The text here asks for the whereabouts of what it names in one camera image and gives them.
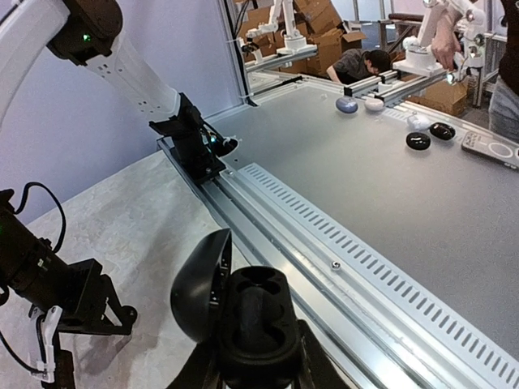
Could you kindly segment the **black earbud charging case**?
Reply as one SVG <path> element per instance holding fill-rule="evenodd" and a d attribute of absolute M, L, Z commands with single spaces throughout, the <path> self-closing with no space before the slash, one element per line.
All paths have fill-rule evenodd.
<path fill-rule="evenodd" d="M 287 388 L 301 367 L 301 336 L 286 277 L 232 266 L 232 233 L 204 237 L 176 275 L 172 314 L 195 344 L 213 346 L 221 388 Z"/>

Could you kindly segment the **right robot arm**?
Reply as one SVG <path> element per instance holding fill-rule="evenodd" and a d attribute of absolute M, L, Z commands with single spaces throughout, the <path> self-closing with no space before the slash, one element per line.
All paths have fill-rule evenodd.
<path fill-rule="evenodd" d="M 18 1 L 1 22 L 1 109 L 7 111 L 43 49 L 96 73 L 174 142 L 179 164 L 194 179 L 214 160 L 203 141 L 204 120 L 182 93 L 163 82 L 122 30 L 115 1 Z M 94 259 L 66 264 L 59 244 L 33 235 L 1 193 L 1 297 L 17 293 L 44 312 L 58 313 L 61 331 L 127 335 L 136 310 L 118 300 L 111 279 Z"/>

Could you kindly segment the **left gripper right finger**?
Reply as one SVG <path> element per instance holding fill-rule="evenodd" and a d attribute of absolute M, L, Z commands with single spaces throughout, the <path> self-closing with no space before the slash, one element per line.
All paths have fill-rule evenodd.
<path fill-rule="evenodd" d="M 301 336 L 301 367 L 295 388 L 346 389 L 349 385 L 337 373 L 321 343 L 306 321 L 298 320 Z"/>

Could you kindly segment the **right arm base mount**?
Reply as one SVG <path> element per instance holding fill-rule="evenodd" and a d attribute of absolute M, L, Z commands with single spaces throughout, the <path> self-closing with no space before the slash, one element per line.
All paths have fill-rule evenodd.
<path fill-rule="evenodd" d="M 172 157 L 196 185 L 225 170 L 221 161 L 238 147 L 238 141 L 221 135 L 202 117 L 198 108 L 183 93 L 178 94 L 178 107 L 166 119 L 150 121 L 159 135 L 170 138 Z"/>

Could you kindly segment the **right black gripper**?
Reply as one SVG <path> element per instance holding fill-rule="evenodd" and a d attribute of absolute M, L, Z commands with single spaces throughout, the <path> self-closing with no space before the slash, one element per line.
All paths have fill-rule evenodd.
<path fill-rule="evenodd" d="M 133 306 L 123 306 L 111 278 L 95 259 L 68 266 L 70 279 L 64 295 L 58 331 L 94 336 L 128 336 L 137 319 Z"/>

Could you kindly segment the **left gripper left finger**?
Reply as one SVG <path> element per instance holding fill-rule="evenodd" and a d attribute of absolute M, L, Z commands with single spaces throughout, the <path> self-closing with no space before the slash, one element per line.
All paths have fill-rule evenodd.
<path fill-rule="evenodd" d="M 197 344 L 177 377 L 167 389 L 221 388 L 220 372 L 210 343 Z"/>

